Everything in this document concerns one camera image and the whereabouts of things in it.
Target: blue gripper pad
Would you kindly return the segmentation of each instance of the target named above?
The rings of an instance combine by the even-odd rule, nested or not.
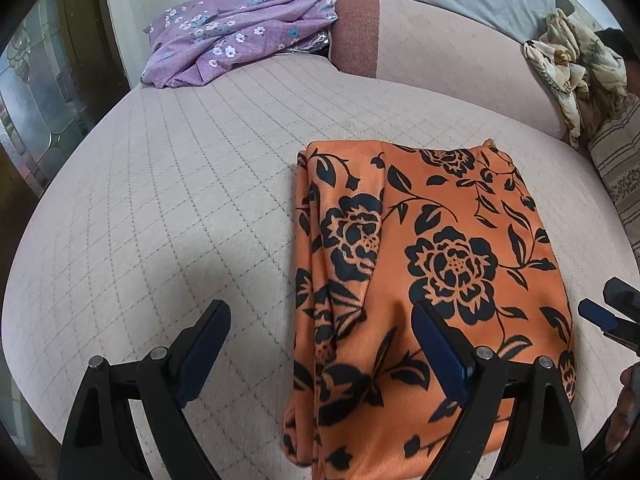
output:
[[[604,332],[615,330],[618,326],[618,320],[614,314],[591,300],[584,299],[578,303],[578,314],[599,326]]]
[[[468,371],[431,315],[419,303],[412,309],[411,327],[447,399],[455,400],[464,408],[469,400]]]
[[[174,398],[181,408],[200,394],[213,363],[216,361],[226,336],[231,329],[231,310],[224,301],[218,303],[215,312],[203,327],[178,369],[178,385]]]

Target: orange cloth with black flowers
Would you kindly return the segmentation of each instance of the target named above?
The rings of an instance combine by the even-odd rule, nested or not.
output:
[[[474,346],[553,359],[575,388],[572,316],[536,203],[492,141],[418,150],[313,142],[296,172],[294,392],[283,444],[314,480],[423,475],[459,413],[410,325],[433,303]],[[503,401],[486,452],[498,449]]]

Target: person's hand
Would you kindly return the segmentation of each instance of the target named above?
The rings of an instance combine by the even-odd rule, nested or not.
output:
[[[631,423],[626,420],[626,416],[632,410],[635,401],[635,395],[631,391],[631,375],[632,368],[627,368],[620,374],[620,382],[624,386],[618,397],[618,404],[616,409],[611,415],[611,426],[609,427],[609,433],[605,439],[605,448],[607,452],[613,453],[622,444],[622,441],[626,439],[631,429]]]

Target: black flower print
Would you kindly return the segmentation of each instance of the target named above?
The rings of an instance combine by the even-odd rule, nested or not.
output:
[[[360,193],[340,197],[338,206],[329,209],[320,224],[322,244],[326,249],[335,248],[331,261],[338,279],[365,282],[378,257],[382,202]]]
[[[305,168],[306,170],[306,156],[304,153],[298,153],[298,165],[300,168]]]
[[[451,226],[418,238],[405,249],[407,269],[419,278],[409,289],[412,303],[427,299],[444,319],[456,309],[463,321],[473,325],[495,313],[494,287],[498,259],[484,238],[470,238]]]
[[[522,205],[526,206],[531,211],[535,211],[536,210],[536,201],[533,200],[532,197],[530,197],[530,196],[521,196],[520,197],[520,201],[522,202]]]
[[[575,395],[575,357],[570,350],[565,350],[560,354],[558,370],[562,375],[562,383],[569,400],[574,400]]]
[[[422,160],[430,166],[442,168],[458,178],[474,168],[476,158],[469,150],[420,150]]]
[[[306,298],[313,294],[313,291],[311,273],[306,269],[298,268],[296,270],[296,308],[303,306]],[[314,315],[313,308],[305,308],[303,312],[311,317]]]
[[[353,455],[347,452],[346,446],[341,446],[325,458],[325,460],[333,466],[336,471],[347,471],[350,467]]]
[[[300,207],[296,208],[296,211],[300,211],[300,216],[298,217],[298,223],[302,230],[306,233],[307,236],[311,234],[311,224],[309,219],[309,214],[311,212],[311,206],[309,205],[310,194],[305,196],[300,203]]]
[[[391,328],[380,342],[371,374],[347,363],[330,364],[321,370],[318,426],[332,426],[343,421],[361,403],[384,407],[385,401],[376,380],[397,330],[397,326]]]
[[[347,189],[351,189],[352,191],[356,191],[358,189],[358,184],[360,179],[351,174],[351,171],[347,165],[349,161],[348,158],[340,158],[333,153],[318,153],[318,149],[316,148],[314,152],[309,156],[307,161],[308,164],[311,164],[311,159],[316,158],[316,175],[320,180],[327,183],[331,187],[335,187],[337,184],[337,173],[335,172],[335,166],[332,163],[332,160],[335,160],[340,166],[344,168],[344,171],[347,173],[347,182],[344,184],[344,187]]]
[[[427,456],[429,456],[431,452],[435,449],[435,447],[438,444],[442,443],[444,440],[446,440],[448,436],[449,435],[446,434],[432,442],[429,442],[428,444],[423,444],[420,441],[420,435],[414,435],[404,443],[404,457],[411,458],[412,456],[416,455],[419,451],[426,451]]]

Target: folded cloth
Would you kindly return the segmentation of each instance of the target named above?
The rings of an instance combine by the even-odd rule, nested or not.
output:
[[[572,314],[536,203],[492,141],[418,150],[313,142],[296,171],[294,391],[289,459],[314,480],[421,476],[450,432],[410,327],[429,300],[475,346],[544,354],[575,388]],[[504,401],[486,452],[502,443]]]
[[[192,0],[149,25],[152,55],[140,81],[203,86],[234,65],[255,61],[327,28],[332,0]]]
[[[622,57],[561,9],[546,17],[546,32],[525,42],[523,52],[558,99],[574,148],[581,133],[589,140],[626,98]]]

